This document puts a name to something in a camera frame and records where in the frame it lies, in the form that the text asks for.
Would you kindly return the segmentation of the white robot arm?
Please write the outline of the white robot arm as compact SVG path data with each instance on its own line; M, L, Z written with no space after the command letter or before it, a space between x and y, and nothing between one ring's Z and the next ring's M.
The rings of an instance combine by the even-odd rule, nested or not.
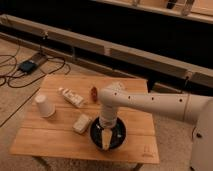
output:
M166 116L196 125L190 168L213 171L213 97L193 94L131 93L118 82L98 91L103 128L113 128L119 107Z

